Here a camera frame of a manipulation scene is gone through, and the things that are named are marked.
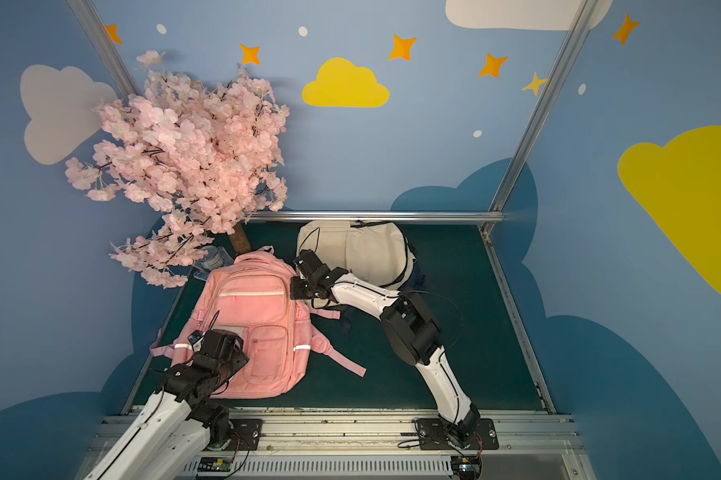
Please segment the pink backpack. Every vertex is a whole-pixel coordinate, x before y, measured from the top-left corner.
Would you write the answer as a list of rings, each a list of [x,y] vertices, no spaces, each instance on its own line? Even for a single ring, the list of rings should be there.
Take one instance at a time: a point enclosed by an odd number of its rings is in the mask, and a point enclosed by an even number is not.
[[[224,330],[244,340],[248,364],[214,392],[218,399],[264,399],[290,391],[304,376],[312,352],[324,354],[363,377],[366,369],[336,351],[312,325],[312,314],[338,319],[340,313],[316,309],[290,298],[296,271],[266,246],[238,256],[234,264],[210,272],[202,295],[178,337],[168,346],[154,344],[154,356],[176,365],[196,352],[194,332]]]

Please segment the beige and navy backpack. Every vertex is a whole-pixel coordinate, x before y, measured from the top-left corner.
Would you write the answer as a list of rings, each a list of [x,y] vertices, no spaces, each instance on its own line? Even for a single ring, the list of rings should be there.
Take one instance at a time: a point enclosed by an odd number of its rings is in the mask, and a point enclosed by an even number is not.
[[[296,251],[312,250],[330,268],[344,268],[376,286],[396,290],[406,236],[393,222],[318,220],[300,228]]]

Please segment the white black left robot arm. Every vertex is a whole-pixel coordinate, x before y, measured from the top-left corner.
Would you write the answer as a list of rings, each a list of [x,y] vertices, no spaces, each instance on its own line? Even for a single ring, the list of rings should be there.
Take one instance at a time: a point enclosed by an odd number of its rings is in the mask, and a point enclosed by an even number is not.
[[[208,446],[232,441],[230,410],[210,398],[248,364],[244,339],[210,330],[190,353],[166,372],[142,412],[86,478],[174,479]]]

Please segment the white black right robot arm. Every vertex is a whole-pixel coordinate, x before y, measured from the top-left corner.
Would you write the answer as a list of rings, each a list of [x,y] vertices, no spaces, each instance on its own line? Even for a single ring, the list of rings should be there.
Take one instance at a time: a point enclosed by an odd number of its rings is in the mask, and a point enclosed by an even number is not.
[[[476,433],[480,411],[460,386],[441,326],[422,296],[414,290],[388,290],[344,268],[330,268],[312,250],[300,251],[294,266],[298,275],[290,282],[292,298],[328,300],[380,320],[392,350],[417,368],[433,394],[448,440],[466,447]]]

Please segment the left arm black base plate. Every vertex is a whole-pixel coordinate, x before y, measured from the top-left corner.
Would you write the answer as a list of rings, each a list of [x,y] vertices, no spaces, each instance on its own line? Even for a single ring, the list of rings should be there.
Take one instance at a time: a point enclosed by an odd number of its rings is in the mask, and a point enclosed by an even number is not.
[[[262,437],[264,421],[258,418],[232,418],[230,441],[224,451],[256,451]]]

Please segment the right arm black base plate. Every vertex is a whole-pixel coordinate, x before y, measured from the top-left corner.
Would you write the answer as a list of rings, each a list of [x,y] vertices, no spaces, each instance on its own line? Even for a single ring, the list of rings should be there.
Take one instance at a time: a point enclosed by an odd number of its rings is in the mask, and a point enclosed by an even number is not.
[[[458,439],[448,434],[444,421],[438,417],[416,418],[413,421],[415,433],[419,436],[422,450],[499,450],[499,434],[494,420],[481,418],[476,428],[465,438]]]

